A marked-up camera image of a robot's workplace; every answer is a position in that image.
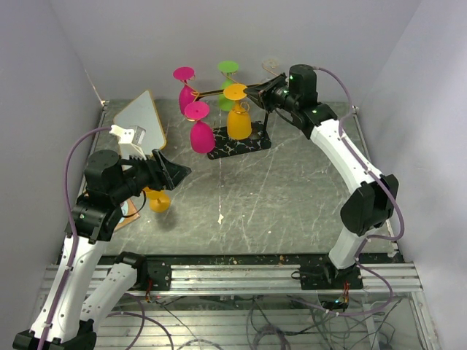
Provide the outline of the yellow wine glass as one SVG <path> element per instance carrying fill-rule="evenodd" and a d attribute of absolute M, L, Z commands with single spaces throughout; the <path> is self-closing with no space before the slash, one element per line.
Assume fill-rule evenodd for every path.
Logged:
<path fill-rule="evenodd" d="M 223 91 L 227 99 L 234 101 L 227 117 L 227 134 L 234 140 L 247 139 L 252 133 L 250 107 L 242 105 L 242 100 L 247 97 L 247 94 L 244 93 L 246 87 L 246 85 L 234 83 Z"/>
<path fill-rule="evenodd" d="M 143 191 L 149 201 L 151 211 L 162 213 L 170 207 L 170 198 L 163 190 L 157 191 L 151 190 L 149 187 L 145 187 Z"/>

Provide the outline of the pink wine glass front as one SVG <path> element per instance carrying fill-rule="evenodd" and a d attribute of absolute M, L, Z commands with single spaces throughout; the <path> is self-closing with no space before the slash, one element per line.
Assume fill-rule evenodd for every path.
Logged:
<path fill-rule="evenodd" d="M 215 136 L 211 127 L 204 122 L 210 113 L 209 105 L 203 101 L 194 101 L 185 107 L 185 117 L 193 122 L 190 131 L 190 143 L 193 151 L 207 154 L 215 148 Z"/>

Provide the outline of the pink wine glass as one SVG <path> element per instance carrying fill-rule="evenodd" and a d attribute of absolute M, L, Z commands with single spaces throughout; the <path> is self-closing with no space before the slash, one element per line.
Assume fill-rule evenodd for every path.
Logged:
<path fill-rule="evenodd" d="M 193 122 L 190 131 L 190 143 L 193 151 L 207 154 L 215 148 L 215 136 L 211 127 L 204 122 L 210 113 L 209 105 L 203 101 L 194 101 L 185 107 L 185 117 Z"/>
<path fill-rule="evenodd" d="M 173 72 L 173 77 L 183 84 L 178 98 L 180 113 L 182 115 L 185 114 L 186 106 L 196 99 L 197 92 L 189 85 L 189 81 L 193 80 L 195 76 L 195 70 L 189 66 L 181 66 Z"/>

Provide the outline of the pink wine glass back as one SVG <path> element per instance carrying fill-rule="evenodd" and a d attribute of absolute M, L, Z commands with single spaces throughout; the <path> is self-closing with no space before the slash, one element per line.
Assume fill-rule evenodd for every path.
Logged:
<path fill-rule="evenodd" d="M 193 80 L 195 76 L 195 70 L 189 66 L 181 66 L 173 72 L 173 77 L 183 84 L 178 98 L 180 113 L 182 115 L 185 114 L 186 106 L 196 99 L 197 92 L 189 85 L 189 81 Z"/>

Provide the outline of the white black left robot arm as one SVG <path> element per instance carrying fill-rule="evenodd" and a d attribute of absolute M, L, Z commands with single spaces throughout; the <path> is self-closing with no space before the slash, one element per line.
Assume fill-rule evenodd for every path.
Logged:
<path fill-rule="evenodd" d="M 157 149 L 125 160 L 112 150 L 94 152 L 85 167 L 86 192 L 72 209 L 63 257 L 49 295 L 31 328 L 19 332 L 14 349 L 93 349 L 97 330 L 117 301 L 149 279 L 146 258 L 124 252 L 107 277 L 88 292 L 93 273 L 120 219 L 121 205 L 144 188 L 173 190 L 191 172 Z"/>

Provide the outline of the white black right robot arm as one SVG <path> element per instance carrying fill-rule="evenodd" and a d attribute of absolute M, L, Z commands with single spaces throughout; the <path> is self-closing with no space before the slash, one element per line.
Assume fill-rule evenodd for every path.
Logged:
<path fill-rule="evenodd" d="M 318 71 L 317 67 L 297 64 L 288 74 L 246 87 L 244 93 L 266 112 L 287 112 L 290 123 L 322 150 L 349 190 L 340 211 L 343 228 L 328 254 L 331 265 L 321 272 L 323 283 L 335 289 L 347 280 L 346 269 L 355 265 L 372 233 L 392 217 L 398 180 L 373 166 L 345 133 L 344 119 L 319 102 Z"/>

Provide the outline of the clear wine glass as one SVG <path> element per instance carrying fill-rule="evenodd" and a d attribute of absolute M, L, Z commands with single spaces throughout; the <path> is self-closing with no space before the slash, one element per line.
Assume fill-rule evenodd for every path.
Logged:
<path fill-rule="evenodd" d="M 267 79 L 271 79 L 279 75 L 279 61 L 276 58 L 265 58 L 261 63 L 261 67 L 268 74 Z"/>

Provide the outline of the green wine glass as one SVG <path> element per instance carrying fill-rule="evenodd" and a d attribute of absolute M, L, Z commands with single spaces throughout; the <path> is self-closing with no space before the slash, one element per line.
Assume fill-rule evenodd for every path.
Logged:
<path fill-rule="evenodd" d="M 221 61 L 217 65 L 217 69 L 225 77 L 221 85 L 221 93 L 217 98 L 218 106 L 221 111 L 229 112 L 234 106 L 234 101 L 227 99 L 223 91 L 230 85 L 236 83 L 232 76 L 238 71 L 239 64 L 235 61 Z"/>

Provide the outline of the black gold wine glass rack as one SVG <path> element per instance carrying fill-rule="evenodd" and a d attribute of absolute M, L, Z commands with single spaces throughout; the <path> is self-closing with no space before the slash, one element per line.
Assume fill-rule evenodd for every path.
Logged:
<path fill-rule="evenodd" d="M 221 88 L 205 92 L 190 85 L 189 81 L 196 77 L 193 68 L 183 66 L 173 72 L 173 77 L 184 84 L 179 95 L 179 105 L 185 119 L 193 123 L 190 131 L 192 150 L 215 160 L 269 149 L 269 113 L 265 113 L 262 121 L 251 120 L 250 105 L 243 92 L 246 86 L 234 79 L 239 64 L 235 61 L 221 61 L 217 69 L 225 78 Z M 217 96 L 220 111 L 228 113 L 223 127 L 213 128 L 204 121 L 209 114 L 209 106 L 201 99 L 209 96 Z"/>

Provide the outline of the white gold framed board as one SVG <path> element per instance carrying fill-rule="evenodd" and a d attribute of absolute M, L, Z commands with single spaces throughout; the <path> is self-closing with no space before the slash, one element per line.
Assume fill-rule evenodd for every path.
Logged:
<path fill-rule="evenodd" d="M 114 117 L 114 124 L 145 129 L 141 147 L 145 154 L 166 146 L 166 135 L 150 90 L 144 91 Z"/>

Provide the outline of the orange picture book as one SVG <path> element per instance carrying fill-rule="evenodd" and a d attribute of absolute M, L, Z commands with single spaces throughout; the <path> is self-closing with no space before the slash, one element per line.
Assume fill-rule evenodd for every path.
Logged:
<path fill-rule="evenodd" d="M 121 203 L 120 208 L 123 216 L 115 227 L 115 232 L 140 218 L 140 214 L 131 199 Z"/>

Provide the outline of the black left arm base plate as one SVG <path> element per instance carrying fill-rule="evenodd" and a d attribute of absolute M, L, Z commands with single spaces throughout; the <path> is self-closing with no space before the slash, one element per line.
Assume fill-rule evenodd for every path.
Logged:
<path fill-rule="evenodd" d="M 136 282 L 131 290 L 168 291 L 171 286 L 171 267 L 162 260 L 128 253 L 122 260 L 136 271 Z"/>

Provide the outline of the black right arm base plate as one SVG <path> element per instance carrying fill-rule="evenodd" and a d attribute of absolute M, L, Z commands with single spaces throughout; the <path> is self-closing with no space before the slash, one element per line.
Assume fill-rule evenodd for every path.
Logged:
<path fill-rule="evenodd" d="M 290 277 L 300 282 L 302 290 L 362 289 L 360 269 L 351 265 L 337 269 L 326 254 L 299 255 L 299 268 Z"/>

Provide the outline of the aluminium rail frame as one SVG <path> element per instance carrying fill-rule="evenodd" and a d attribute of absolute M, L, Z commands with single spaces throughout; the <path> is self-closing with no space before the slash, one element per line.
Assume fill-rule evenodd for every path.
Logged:
<path fill-rule="evenodd" d="M 417 270 L 369 264 L 362 289 L 302 290 L 297 260 L 217 265 L 162 260 L 168 291 L 129 289 L 103 318 L 93 349 L 439 349 Z M 98 264 L 88 292 L 113 265 Z M 48 268 L 37 316 L 59 266 Z"/>

